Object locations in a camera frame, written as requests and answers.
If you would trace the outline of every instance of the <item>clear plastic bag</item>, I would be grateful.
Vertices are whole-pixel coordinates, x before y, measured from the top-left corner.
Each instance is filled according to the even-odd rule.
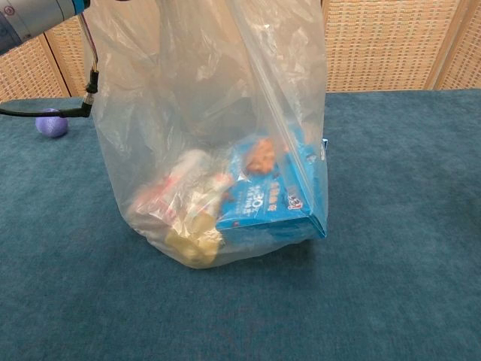
[[[322,238],[319,0],[97,0],[95,126],[119,209],[193,268]]]

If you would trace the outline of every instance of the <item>wire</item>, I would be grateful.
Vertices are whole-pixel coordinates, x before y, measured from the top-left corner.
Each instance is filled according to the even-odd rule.
[[[89,117],[92,110],[93,94],[98,91],[98,54],[97,48],[95,47],[95,42],[93,41],[92,34],[90,33],[89,26],[85,20],[83,14],[79,15],[80,25],[82,27],[83,33],[87,43],[89,43],[90,51],[93,55],[92,70],[90,72],[90,82],[86,87],[86,96],[83,98],[83,102],[80,108],[74,109],[63,109],[58,111],[36,111],[36,112],[25,112],[25,111],[9,111],[7,109],[0,108],[0,114],[8,115],[10,117]]]

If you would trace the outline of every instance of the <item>wicker screen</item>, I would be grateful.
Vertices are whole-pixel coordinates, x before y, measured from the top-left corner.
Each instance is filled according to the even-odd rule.
[[[481,2],[468,15],[470,21],[452,51],[452,61],[440,77],[441,89],[481,87]]]
[[[0,102],[68,96],[44,36],[0,57]]]
[[[325,0],[328,91],[423,89],[458,0]]]
[[[74,17],[46,33],[72,96],[82,96],[85,90],[83,37],[78,18]]]

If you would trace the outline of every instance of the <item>purple ball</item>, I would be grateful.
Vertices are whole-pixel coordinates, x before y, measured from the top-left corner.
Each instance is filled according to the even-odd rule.
[[[56,109],[45,109],[44,111],[56,111]],[[67,118],[61,117],[39,117],[35,119],[37,130],[49,138],[58,138],[68,131]]]

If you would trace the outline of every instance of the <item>teal carpet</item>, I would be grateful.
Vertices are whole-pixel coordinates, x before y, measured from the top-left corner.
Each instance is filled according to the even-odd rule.
[[[481,359],[481,90],[325,118],[328,238],[195,271],[124,223],[91,120],[1,117],[0,360]]]

